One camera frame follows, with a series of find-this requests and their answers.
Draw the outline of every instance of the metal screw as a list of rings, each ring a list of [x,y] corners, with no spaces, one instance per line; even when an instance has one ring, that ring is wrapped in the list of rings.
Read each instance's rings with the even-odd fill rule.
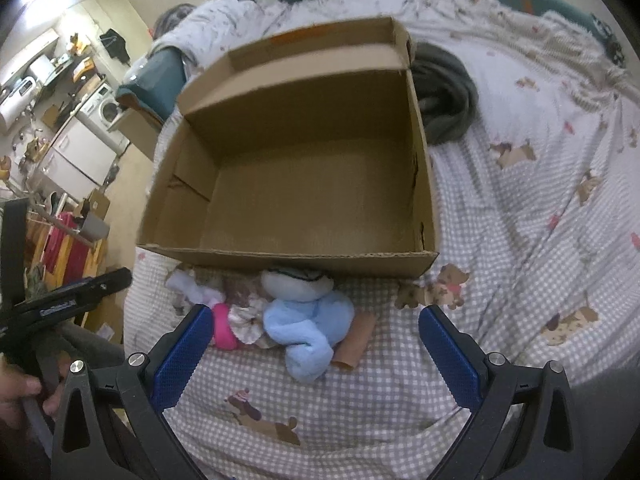
[[[564,370],[562,363],[559,361],[549,361],[549,368],[551,368],[556,374],[562,373],[562,370]]]
[[[129,356],[129,364],[131,366],[140,366],[143,362],[145,362],[144,354],[132,354]]]
[[[502,366],[503,364],[505,364],[505,362],[507,362],[507,359],[500,352],[491,352],[489,354],[489,362],[492,365]]]
[[[78,361],[73,361],[71,363],[69,370],[71,370],[71,373],[77,374],[78,372],[81,372],[83,368],[84,368],[84,363],[80,359],[78,359]]]

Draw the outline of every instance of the light blue plush toy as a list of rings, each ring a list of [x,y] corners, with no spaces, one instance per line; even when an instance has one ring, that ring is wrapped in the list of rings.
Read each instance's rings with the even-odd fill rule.
[[[264,290],[276,298],[267,307],[264,329],[285,345],[285,363],[293,378],[310,383],[329,367],[333,346],[344,339],[353,320],[353,303],[317,271],[266,270]]]

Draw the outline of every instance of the white cloth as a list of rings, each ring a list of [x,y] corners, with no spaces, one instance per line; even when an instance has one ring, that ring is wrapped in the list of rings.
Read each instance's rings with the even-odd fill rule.
[[[191,304],[203,304],[209,308],[225,302],[224,292],[206,285],[198,285],[195,276],[175,269],[164,282],[164,286],[174,292],[180,292]]]
[[[269,301],[252,294],[247,306],[232,305],[229,311],[229,326],[234,335],[245,345],[255,344],[260,348],[276,346],[264,331],[262,316]]]
[[[267,7],[215,0],[185,19],[172,41],[207,66],[263,36],[379,14],[397,18],[417,41],[450,50],[478,87],[478,118],[465,137],[430,149],[442,232],[423,283],[449,262],[469,272],[463,306],[446,313],[483,350],[512,362],[557,359],[574,384],[624,364],[640,349],[640,150],[632,142],[640,94],[592,37],[558,15],[529,16],[496,0]],[[174,112],[159,136],[156,170],[179,118]],[[490,145],[527,141],[535,159],[502,170]],[[576,189],[588,170],[602,183],[581,206]],[[173,266],[138,250],[125,309],[127,352],[148,351],[175,325],[162,287]],[[423,479],[460,432],[468,412],[456,407],[420,344],[417,309],[393,307],[398,283],[352,279],[337,288],[379,316],[352,373],[331,368],[299,384],[282,351],[207,350],[166,417],[210,478]],[[550,346],[542,327],[582,307],[585,293],[598,321]],[[224,399],[246,388],[264,420],[296,418],[301,446],[236,423]]]

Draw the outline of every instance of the teal cushion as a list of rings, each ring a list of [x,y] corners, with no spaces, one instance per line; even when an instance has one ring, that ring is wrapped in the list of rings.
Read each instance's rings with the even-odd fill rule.
[[[141,108],[164,123],[174,111],[175,100],[186,83],[180,50],[167,47],[157,51],[133,77],[118,87],[116,99],[133,94]]]

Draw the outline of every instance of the red cloth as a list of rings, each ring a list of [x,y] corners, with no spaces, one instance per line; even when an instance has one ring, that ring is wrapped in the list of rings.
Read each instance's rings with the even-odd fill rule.
[[[58,218],[67,227],[71,229],[76,227],[73,213],[61,213]],[[42,263],[44,264],[45,269],[49,272],[53,273],[56,268],[56,261],[58,260],[58,254],[60,253],[60,247],[62,246],[62,240],[64,238],[65,233],[54,227],[49,236],[49,240],[47,241],[47,245],[44,249],[44,256],[42,258]],[[66,263],[65,276],[62,282],[63,285],[77,282],[82,279],[84,263],[88,253],[89,247],[81,244],[77,240],[73,240],[71,252],[69,253],[69,260]]]

